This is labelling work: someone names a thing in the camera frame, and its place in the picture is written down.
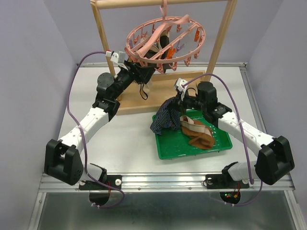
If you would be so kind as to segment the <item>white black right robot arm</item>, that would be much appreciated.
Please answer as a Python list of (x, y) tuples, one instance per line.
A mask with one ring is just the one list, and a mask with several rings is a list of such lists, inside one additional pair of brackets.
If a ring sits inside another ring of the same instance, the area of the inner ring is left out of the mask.
[(255, 161), (247, 159), (246, 162), (234, 162), (225, 167), (221, 174), (221, 183), (224, 186), (231, 187), (238, 181), (249, 183), (253, 179), (273, 185), (294, 169), (295, 163), (288, 139), (283, 136), (273, 137), (243, 121), (238, 112), (233, 112), (218, 102), (216, 88), (211, 82), (200, 82), (194, 96), (188, 94), (186, 80), (178, 79), (174, 87), (177, 91), (177, 109), (200, 111), (207, 122), (235, 137), (245, 150), (255, 154)]

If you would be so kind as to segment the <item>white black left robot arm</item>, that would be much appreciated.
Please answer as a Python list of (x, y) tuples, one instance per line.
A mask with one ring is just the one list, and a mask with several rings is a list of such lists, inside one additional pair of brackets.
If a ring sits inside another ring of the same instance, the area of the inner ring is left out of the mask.
[(46, 145), (44, 173), (66, 184), (90, 181), (97, 189), (106, 185), (106, 169), (88, 162), (86, 144), (116, 115), (118, 97), (133, 83), (147, 84), (155, 69), (125, 61), (116, 76), (105, 72), (97, 78), (95, 101), (86, 116), (59, 140)]

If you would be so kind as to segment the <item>brown underwear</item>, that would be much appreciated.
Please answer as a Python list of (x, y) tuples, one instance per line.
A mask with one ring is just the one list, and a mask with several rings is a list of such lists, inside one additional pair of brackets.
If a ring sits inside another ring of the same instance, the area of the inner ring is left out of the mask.
[(203, 122), (182, 115), (180, 125), (183, 134), (189, 137), (189, 145), (202, 150), (210, 150), (215, 145), (212, 129)]

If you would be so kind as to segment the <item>pink round clip hanger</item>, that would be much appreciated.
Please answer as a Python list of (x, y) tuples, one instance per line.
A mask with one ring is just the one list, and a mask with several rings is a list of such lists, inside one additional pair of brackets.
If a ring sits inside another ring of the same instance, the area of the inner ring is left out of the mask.
[(160, 10), (161, 18), (142, 23), (128, 34), (124, 50), (130, 61), (165, 73), (177, 70), (179, 62), (189, 66), (199, 57), (206, 31), (188, 14), (168, 16), (166, 0)]

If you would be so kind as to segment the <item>blue striped underwear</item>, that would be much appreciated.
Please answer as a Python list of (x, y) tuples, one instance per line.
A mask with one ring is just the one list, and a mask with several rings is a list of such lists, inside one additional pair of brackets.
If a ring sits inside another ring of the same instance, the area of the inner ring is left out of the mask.
[(161, 135), (164, 129), (173, 131), (181, 129), (180, 111), (176, 97), (171, 97), (163, 102), (150, 125), (150, 130), (157, 135)]

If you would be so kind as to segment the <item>cream navy-trim underwear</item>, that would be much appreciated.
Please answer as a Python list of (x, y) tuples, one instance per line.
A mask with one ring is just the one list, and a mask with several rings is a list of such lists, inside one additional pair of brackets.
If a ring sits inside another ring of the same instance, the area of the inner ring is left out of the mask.
[(148, 100), (153, 82), (149, 80), (146, 84), (140, 84), (139, 94), (143, 100)]

